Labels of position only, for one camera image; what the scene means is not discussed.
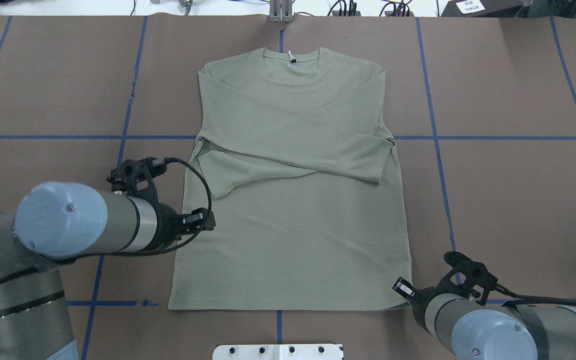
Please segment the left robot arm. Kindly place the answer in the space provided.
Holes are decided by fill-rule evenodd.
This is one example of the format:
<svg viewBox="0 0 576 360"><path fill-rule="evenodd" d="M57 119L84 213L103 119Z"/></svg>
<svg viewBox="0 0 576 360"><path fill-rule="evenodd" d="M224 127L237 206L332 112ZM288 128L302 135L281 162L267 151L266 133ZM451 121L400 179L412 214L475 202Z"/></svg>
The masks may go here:
<svg viewBox="0 0 576 360"><path fill-rule="evenodd" d="M0 212L0 360L77 360L60 270L90 256L156 256L215 227L210 205L179 214L150 189L34 187Z"/></svg>

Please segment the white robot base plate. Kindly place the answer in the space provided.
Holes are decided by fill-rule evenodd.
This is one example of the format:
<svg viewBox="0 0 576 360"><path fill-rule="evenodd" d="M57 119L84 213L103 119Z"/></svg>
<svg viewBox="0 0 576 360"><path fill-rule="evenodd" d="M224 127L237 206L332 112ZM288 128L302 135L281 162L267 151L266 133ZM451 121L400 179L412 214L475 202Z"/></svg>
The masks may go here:
<svg viewBox="0 0 576 360"><path fill-rule="evenodd" d="M215 347L213 360L343 360L342 344L223 344Z"/></svg>

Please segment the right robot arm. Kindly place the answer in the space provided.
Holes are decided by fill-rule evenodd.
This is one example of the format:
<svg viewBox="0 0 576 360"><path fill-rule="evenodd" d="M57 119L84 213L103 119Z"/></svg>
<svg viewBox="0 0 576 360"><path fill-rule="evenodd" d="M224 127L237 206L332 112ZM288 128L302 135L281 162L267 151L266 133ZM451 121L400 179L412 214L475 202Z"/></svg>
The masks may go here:
<svg viewBox="0 0 576 360"><path fill-rule="evenodd" d="M489 307L437 286L416 289L404 278L393 290L417 324L460 360L576 360L576 306Z"/></svg>

